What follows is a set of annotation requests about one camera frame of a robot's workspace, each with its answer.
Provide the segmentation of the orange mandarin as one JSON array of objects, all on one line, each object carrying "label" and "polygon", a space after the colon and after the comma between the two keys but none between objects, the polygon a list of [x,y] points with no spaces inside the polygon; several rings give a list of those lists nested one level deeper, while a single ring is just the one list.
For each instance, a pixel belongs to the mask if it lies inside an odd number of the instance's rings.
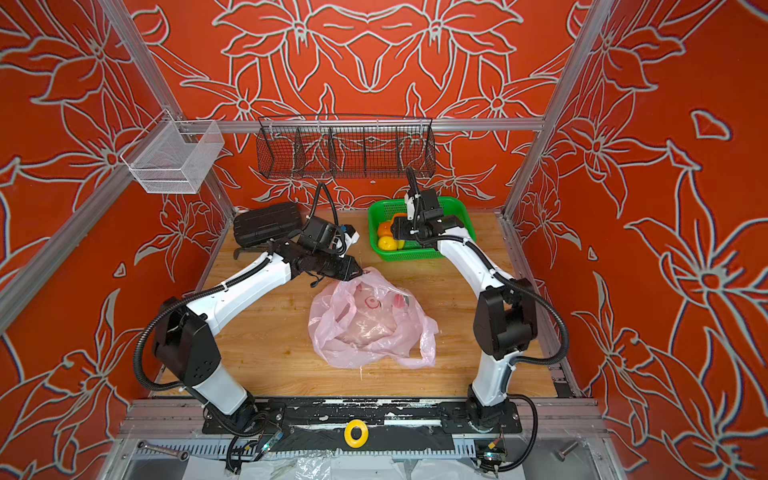
[{"label": "orange mandarin", "polygon": [[392,233],[392,221],[382,222],[378,225],[377,236],[378,237],[394,237]]},{"label": "orange mandarin", "polygon": [[407,220],[408,220],[407,214],[404,213],[404,212],[401,212],[401,213],[394,214],[392,216],[391,222],[392,222],[392,224],[396,224],[398,222],[407,221]]}]

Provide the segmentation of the yellow mandarin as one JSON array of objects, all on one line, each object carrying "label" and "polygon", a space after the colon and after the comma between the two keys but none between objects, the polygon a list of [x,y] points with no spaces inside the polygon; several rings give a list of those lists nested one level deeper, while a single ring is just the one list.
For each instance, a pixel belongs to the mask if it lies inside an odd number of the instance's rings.
[{"label": "yellow mandarin", "polygon": [[377,246],[384,252],[395,252],[404,247],[405,242],[397,240],[393,236],[385,235],[378,238]]}]

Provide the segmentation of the pink plastic bag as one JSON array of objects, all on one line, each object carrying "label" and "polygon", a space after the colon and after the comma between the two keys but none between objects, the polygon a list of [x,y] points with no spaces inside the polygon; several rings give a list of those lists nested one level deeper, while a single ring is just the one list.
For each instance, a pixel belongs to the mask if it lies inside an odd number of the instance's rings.
[{"label": "pink plastic bag", "polygon": [[408,369],[436,364],[437,322],[415,296],[375,268],[333,281],[312,301],[308,333],[315,353],[338,369],[390,358]]}]

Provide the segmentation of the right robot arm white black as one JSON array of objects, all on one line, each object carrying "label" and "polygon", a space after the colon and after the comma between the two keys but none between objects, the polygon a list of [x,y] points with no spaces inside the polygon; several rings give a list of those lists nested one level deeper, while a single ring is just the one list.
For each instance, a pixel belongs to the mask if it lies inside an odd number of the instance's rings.
[{"label": "right robot arm white black", "polygon": [[[516,366],[560,363],[569,352],[570,334],[561,315],[533,291],[529,281],[506,273],[472,239],[457,216],[444,212],[434,190],[423,190],[413,183],[404,201],[406,215],[394,219],[394,237],[439,252],[454,265],[477,298],[472,329],[482,357],[468,389],[466,408],[473,428],[489,431],[506,413],[508,386]],[[538,337],[538,307],[550,314],[560,330],[560,346],[548,357],[526,354]]]}]

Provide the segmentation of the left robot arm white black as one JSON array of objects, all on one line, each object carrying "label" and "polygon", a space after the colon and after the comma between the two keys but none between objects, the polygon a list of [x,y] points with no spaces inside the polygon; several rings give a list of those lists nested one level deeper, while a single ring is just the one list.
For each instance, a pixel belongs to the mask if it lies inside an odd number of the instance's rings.
[{"label": "left robot arm white black", "polygon": [[302,274],[350,281],[363,270],[349,249],[360,235],[349,224],[311,217],[270,239],[255,261],[220,284],[170,299],[138,337],[134,375],[153,392],[185,388],[226,430],[250,434],[261,421],[253,395],[226,370],[216,337],[267,293]]}]

